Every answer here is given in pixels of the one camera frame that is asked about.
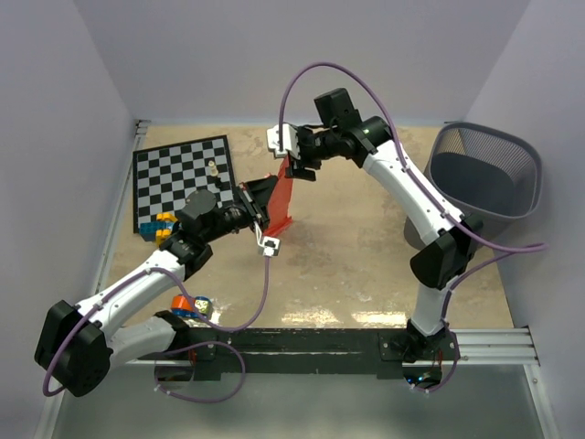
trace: beige floor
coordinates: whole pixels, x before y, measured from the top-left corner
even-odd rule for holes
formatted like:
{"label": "beige floor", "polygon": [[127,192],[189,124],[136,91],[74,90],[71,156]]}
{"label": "beige floor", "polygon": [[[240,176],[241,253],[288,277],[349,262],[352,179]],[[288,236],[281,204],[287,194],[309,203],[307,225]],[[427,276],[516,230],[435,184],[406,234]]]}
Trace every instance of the beige floor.
{"label": "beige floor", "polygon": [[[236,179],[275,173],[279,163],[265,148],[266,127],[153,126],[144,148],[227,134]],[[399,129],[401,141],[424,166],[438,128]],[[414,254],[404,241],[405,216],[392,197],[353,162],[324,163],[317,181],[295,181],[290,212],[294,224],[283,233],[281,254],[272,260],[268,302],[256,327],[401,327],[412,313],[417,281],[410,272]],[[154,244],[133,235],[129,201],[114,254],[109,283],[142,263]],[[212,245],[214,257],[186,282],[191,295],[210,297],[214,320],[243,323],[256,309],[263,261],[251,232]],[[489,258],[478,252],[474,262]],[[177,289],[144,308],[130,323],[170,306]],[[457,291],[449,319],[454,327],[512,327],[497,269],[484,269]]]}

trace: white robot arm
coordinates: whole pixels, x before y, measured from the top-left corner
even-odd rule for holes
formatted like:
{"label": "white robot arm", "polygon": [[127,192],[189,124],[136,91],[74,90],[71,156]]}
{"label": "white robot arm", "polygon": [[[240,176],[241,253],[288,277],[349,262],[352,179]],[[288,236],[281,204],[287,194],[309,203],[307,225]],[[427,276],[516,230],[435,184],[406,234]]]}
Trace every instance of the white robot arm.
{"label": "white robot arm", "polygon": [[[420,339],[428,339],[443,329],[445,300],[449,283],[464,272],[476,245],[460,233],[434,206],[419,186],[405,172],[397,147],[386,123],[372,117],[362,121],[345,89],[336,89],[317,97],[315,105],[323,130],[285,124],[282,145],[279,127],[268,130],[268,147],[276,158],[289,156],[288,177],[315,180],[321,161],[335,156],[352,159],[382,185],[404,208],[420,235],[425,249],[411,260],[411,268],[420,280],[417,304],[409,325]],[[451,216],[466,227],[479,231],[477,218],[466,218],[445,200],[429,180],[410,162],[402,149],[407,166]]]}
{"label": "white robot arm", "polygon": [[122,325],[176,282],[196,273],[212,255],[209,243],[221,236],[251,228],[261,254],[276,256],[279,240],[262,234],[269,225],[267,206],[276,182],[277,177],[266,177],[242,183],[234,204],[222,209],[209,191],[190,194],[176,213],[179,221],[172,235],[142,265],[76,305],[60,301],[48,310],[35,361],[73,395],[82,396],[109,370],[129,360],[183,347],[189,322],[170,311],[139,325]]}

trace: black mesh trash can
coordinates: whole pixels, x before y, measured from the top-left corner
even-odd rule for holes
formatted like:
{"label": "black mesh trash can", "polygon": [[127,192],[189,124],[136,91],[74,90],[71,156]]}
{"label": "black mesh trash can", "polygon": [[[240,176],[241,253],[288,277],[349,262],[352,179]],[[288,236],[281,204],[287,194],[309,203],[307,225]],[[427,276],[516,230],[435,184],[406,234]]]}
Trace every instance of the black mesh trash can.
{"label": "black mesh trash can", "polygon": [[[488,240],[530,215],[540,200],[537,151],[522,139],[474,123],[452,123],[439,131],[424,175],[463,213],[482,217]],[[413,247],[423,247],[409,219],[404,236]]]}

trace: black and white checkered board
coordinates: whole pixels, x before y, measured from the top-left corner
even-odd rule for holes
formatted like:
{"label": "black and white checkered board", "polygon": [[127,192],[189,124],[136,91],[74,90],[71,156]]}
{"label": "black and white checkered board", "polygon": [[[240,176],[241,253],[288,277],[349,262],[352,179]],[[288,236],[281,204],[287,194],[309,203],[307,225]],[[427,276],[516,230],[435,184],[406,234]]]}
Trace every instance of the black and white checkered board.
{"label": "black and white checkered board", "polygon": [[[210,160],[218,166],[221,190],[209,173]],[[157,213],[182,209],[186,196],[198,189],[215,193],[220,207],[231,204],[235,181],[225,135],[135,151],[134,233],[140,224],[155,221]]]}

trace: blue lego brick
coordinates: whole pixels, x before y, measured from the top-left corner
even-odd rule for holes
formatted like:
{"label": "blue lego brick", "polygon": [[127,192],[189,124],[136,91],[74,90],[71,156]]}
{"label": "blue lego brick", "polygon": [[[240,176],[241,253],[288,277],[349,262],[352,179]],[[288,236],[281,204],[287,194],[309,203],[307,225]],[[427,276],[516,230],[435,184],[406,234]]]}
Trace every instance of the blue lego brick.
{"label": "blue lego brick", "polygon": [[140,225],[138,233],[142,236],[143,240],[152,242],[155,239],[157,230],[169,229],[172,230],[174,222],[163,222],[163,221],[152,221],[145,222]]}
{"label": "blue lego brick", "polygon": [[172,311],[172,313],[175,316],[189,317],[189,318],[197,318],[197,314],[196,313],[192,313],[190,311],[186,311],[185,309],[171,308],[171,311]]}

